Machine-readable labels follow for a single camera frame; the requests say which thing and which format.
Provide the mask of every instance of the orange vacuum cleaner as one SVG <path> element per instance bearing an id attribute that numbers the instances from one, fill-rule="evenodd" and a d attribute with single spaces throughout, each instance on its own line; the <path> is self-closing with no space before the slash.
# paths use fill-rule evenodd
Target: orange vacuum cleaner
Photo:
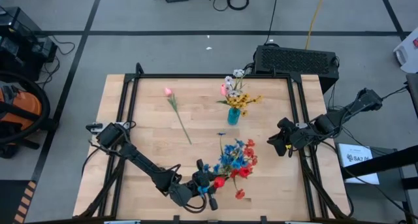
<path id="1" fill-rule="evenodd" d="M 19 146 L 38 149 L 39 144 L 27 136 L 57 128 L 57 123 L 48 118 L 50 103 L 45 92 L 33 81 L 12 72 L 0 71 L 0 81 L 7 83 L 0 88 L 0 157 L 11 158 Z"/>

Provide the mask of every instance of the blue vase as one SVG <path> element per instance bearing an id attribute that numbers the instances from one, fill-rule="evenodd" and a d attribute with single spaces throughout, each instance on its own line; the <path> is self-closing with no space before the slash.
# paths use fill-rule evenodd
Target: blue vase
<path id="1" fill-rule="evenodd" d="M 240 119 L 241 110 L 231 107 L 228 112 L 228 123 L 229 125 L 236 125 Z"/>

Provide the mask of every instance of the white paper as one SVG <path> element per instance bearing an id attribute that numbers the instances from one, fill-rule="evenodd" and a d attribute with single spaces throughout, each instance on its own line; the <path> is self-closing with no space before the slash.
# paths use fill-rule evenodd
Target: white paper
<path id="1" fill-rule="evenodd" d="M 350 144 L 339 144 L 340 158 L 343 167 L 355 165 L 362 161 L 373 159 L 372 151 L 369 147 L 350 145 Z M 359 176 L 360 179 L 370 184 L 379 185 L 379 178 L 376 173 Z M 345 180 L 346 183 L 363 184 L 362 181 L 356 178 L 349 178 Z"/>

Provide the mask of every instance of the yellow cable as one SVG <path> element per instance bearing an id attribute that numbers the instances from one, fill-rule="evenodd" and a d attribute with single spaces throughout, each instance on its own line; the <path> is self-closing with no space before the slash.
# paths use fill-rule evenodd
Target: yellow cable
<path id="1" fill-rule="evenodd" d="M 307 50 L 309 48 L 309 42 L 311 40 L 312 27 L 314 26 L 316 15 L 318 14 L 319 9 L 321 8 L 322 1 L 323 0 L 319 0 L 318 5 L 317 5 L 316 10 L 315 10 L 315 14 L 313 15 L 313 18 L 312 18 L 312 21 L 311 21 L 311 26 L 309 27 L 308 40 L 306 40 L 305 50 Z"/>

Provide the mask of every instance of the flower bouquet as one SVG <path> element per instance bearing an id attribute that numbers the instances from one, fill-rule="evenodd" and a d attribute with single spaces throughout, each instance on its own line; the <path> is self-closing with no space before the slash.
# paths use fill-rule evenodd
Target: flower bouquet
<path id="1" fill-rule="evenodd" d="M 253 147 L 255 143 L 252 139 L 248 139 L 247 143 L 241 140 L 236 140 L 235 145 L 225 145 L 222 148 L 222 135 L 225 133 L 218 133 L 221 146 L 221 157 L 217 165 L 213 167 L 214 174 L 218 177 L 215 178 L 215 188 L 223 187 L 225 181 L 232 178 L 234 181 L 237 199 L 242 199 L 245 196 L 243 189 L 238 189 L 236 186 L 236 177 L 247 178 L 253 173 L 253 166 L 257 164 L 257 156 L 254 154 Z"/>
<path id="2" fill-rule="evenodd" d="M 229 105 L 231 108 L 228 113 L 228 123 L 230 125 L 236 125 L 240 118 L 240 115 L 246 116 L 248 111 L 245 110 L 248 104 L 258 103 L 261 101 L 263 96 L 259 95 L 257 98 L 250 98 L 248 93 L 243 93 L 242 88 L 246 85 L 243 84 L 245 77 L 244 70 L 234 70 L 232 78 L 231 76 L 225 77 L 225 83 L 221 86 L 221 95 L 225 96 L 226 100 L 218 101 Z"/>

